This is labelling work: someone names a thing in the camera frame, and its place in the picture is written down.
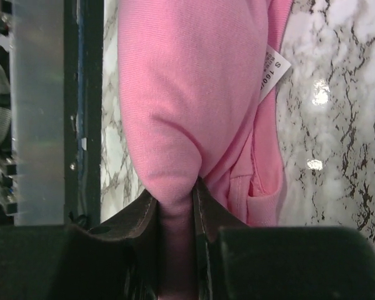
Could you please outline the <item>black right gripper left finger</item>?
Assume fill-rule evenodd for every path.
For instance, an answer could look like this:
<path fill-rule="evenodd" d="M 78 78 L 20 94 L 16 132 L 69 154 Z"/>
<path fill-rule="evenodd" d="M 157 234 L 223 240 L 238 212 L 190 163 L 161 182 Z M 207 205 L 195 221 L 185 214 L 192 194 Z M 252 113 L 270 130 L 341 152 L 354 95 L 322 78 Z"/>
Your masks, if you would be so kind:
<path fill-rule="evenodd" d="M 158 298 L 158 202 L 148 191 L 88 233 L 121 247 L 107 272 L 118 299 Z"/>

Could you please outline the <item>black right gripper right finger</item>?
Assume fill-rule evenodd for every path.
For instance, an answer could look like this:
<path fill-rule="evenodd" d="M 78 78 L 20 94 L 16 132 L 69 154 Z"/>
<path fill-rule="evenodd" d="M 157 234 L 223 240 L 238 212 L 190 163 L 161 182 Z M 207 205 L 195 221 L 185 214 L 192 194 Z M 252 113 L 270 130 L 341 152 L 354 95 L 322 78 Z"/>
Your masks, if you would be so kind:
<path fill-rule="evenodd" d="M 193 187 L 192 199 L 199 298 L 229 299 L 221 243 L 218 241 L 219 230 L 245 228 L 247 225 L 213 198 L 200 177 Z"/>

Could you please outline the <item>pink t shirt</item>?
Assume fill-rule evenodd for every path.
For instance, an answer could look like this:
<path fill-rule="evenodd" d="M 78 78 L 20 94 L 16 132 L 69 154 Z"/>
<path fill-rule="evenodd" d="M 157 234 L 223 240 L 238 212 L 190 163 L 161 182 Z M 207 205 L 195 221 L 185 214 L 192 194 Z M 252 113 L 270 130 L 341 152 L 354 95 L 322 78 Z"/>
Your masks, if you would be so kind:
<path fill-rule="evenodd" d="M 122 126 L 159 202 L 159 298 L 197 299 L 198 178 L 250 226 L 273 226 L 283 187 L 275 93 L 260 97 L 291 1 L 120 1 Z"/>

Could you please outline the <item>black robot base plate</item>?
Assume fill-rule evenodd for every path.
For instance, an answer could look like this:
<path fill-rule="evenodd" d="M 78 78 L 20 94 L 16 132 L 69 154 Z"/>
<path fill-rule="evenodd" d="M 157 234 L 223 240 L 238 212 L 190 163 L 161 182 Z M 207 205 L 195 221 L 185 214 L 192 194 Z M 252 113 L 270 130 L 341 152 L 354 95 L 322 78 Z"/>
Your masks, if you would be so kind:
<path fill-rule="evenodd" d="M 104 1 L 64 2 L 64 220 L 100 223 Z"/>

